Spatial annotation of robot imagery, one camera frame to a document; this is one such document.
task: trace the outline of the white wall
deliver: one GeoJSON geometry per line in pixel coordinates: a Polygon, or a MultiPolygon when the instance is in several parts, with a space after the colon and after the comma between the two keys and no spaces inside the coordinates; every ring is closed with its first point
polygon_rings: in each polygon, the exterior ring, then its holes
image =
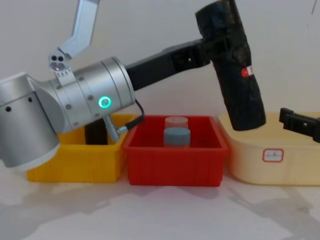
{"type": "MultiPolygon", "coordinates": [[[[73,69],[111,56],[130,64],[200,38],[194,13],[212,1],[101,0],[92,46],[74,60],[73,69]]],[[[320,2],[313,15],[315,0],[236,2],[265,108],[320,112],[320,2]]],[[[28,72],[51,79],[48,54],[70,36],[76,6],[77,0],[1,0],[0,78],[28,72]]],[[[165,79],[136,97],[147,114],[225,111],[211,65],[165,79]]]]}

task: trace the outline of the white table surface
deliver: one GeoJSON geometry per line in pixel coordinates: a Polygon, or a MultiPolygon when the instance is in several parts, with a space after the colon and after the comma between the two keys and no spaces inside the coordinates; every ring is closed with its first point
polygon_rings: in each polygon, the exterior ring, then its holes
{"type": "Polygon", "coordinates": [[[320,187],[46,184],[0,167],[0,239],[319,240],[320,187]]]}

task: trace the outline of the black clamp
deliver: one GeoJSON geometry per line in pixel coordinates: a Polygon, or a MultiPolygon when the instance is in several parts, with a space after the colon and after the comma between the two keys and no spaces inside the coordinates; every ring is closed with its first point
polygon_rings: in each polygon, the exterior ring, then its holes
{"type": "Polygon", "coordinates": [[[320,117],[313,118],[281,108],[279,121],[283,123],[283,129],[312,137],[315,142],[320,143],[320,117]]]}

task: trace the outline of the label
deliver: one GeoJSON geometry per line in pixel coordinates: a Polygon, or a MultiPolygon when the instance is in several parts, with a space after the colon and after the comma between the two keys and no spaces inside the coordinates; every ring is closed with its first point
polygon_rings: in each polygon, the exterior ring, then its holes
{"type": "Polygon", "coordinates": [[[280,163],[284,160],[285,151],[281,148],[267,148],[263,151],[263,161],[267,163],[280,163]]]}
{"type": "Polygon", "coordinates": [[[245,68],[242,68],[241,75],[244,78],[248,78],[249,76],[254,74],[254,68],[252,66],[248,66],[245,68]]]}

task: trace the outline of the black cable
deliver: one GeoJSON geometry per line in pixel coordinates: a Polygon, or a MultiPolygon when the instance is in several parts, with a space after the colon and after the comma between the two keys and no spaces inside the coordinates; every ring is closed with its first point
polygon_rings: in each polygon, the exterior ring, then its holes
{"type": "Polygon", "coordinates": [[[142,115],[138,116],[135,120],[125,124],[126,128],[128,129],[128,131],[133,129],[134,127],[138,126],[139,124],[141,124],[141,123],[143,123],[145,121],[145,110],[144,110],[144,108],[141,106],[140,102],[138,102],[137,99],[135,100],[135,103],[137,104],[137,106],[141,110],[142,115]]]}

